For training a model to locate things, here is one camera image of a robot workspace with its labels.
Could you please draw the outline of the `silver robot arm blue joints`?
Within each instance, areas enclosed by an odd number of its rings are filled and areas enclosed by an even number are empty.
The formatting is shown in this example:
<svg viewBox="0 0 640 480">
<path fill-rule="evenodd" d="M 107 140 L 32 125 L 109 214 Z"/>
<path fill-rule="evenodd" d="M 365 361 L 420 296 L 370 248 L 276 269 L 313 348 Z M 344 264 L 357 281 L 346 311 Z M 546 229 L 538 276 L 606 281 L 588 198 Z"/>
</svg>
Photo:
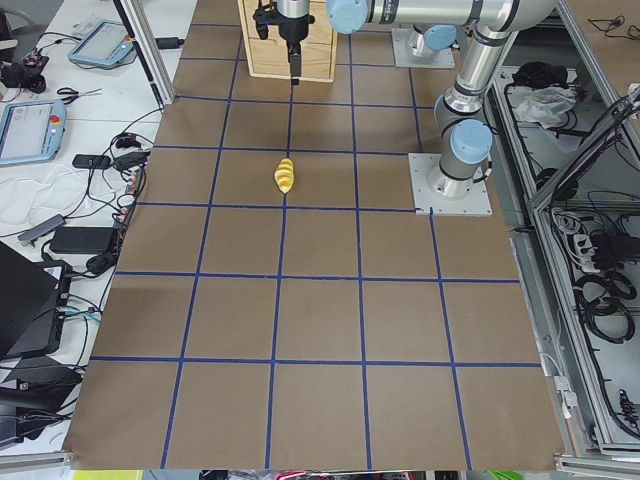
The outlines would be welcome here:
<svg viewBox="0 0 640 480">
<path fill-rule="evenodd" d="M 453 180 L 468 180 L 492 146 L 489 127 L 475 120 L 513 38 L 543 20 L 554 1 L 329 1 L 334 30 L 351 34 L 367 23 L 469 26 L 471 39 L 453 86 L 436 105 L 443 152 L 440 169 Z"/>
</svg>

